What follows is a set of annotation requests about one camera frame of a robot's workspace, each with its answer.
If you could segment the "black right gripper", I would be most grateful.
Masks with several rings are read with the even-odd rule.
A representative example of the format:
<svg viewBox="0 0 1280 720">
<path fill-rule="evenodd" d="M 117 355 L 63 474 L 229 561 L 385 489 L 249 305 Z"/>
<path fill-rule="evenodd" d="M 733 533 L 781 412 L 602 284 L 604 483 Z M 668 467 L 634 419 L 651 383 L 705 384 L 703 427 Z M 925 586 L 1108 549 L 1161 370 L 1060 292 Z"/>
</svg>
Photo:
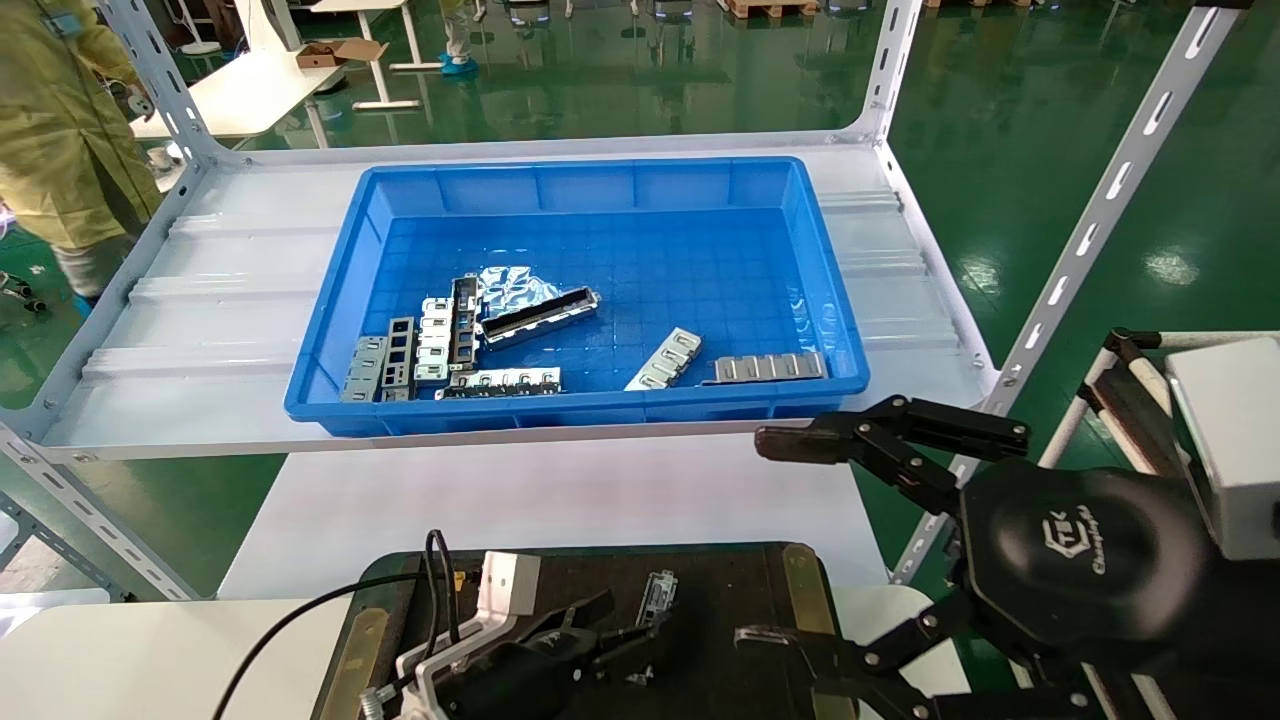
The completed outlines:
<svg viewBox="0 0 1280 720">
<path fill-rule="evenodd" d="M 1020 421 L 901 395 L 805 427 L 758 428 L 765 460 L 854 462 L 932 515 L 959 509 L 977 600 L 955 591 L 869 644 L 765 625 L 737 628 L 735 644 L 780 647 L 822 694 L 858 700 L 883 719 L 997 717 L 991 693 L 927 697 L 901 674 L 979 618 L 979 602 L 1044 650 L 1088 661 L 1174 656 L 1216 562 L 1194 501 L 1167 479 L 1119 468 L 1005 460 L 1025 456 L 1029 438 Z M 996 464 L 959 489 L 924 448 Z"/>
</svg>

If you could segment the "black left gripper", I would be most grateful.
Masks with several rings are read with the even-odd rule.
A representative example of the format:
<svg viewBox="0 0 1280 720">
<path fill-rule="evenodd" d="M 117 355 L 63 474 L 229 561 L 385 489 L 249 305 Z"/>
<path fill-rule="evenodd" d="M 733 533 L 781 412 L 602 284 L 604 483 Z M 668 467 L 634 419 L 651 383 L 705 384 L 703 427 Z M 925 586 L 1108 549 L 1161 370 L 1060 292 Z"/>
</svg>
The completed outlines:
<svg viewBox="0 0 1280 720">
<path fill-rule="evenodd" d="M 600 591 L 544 612 L 526 628 L 525 642 L 500 643 L 436 680 L 436 705 L 448 719 L 557 719 L 581 689 L 584 669 L 594 682 L 649 685 L 660 628 L 600 634 L 595 624 L 613 610 L 613 591 Z M 564 633 L 580 641 L 550 641 Z"/>
</svg>

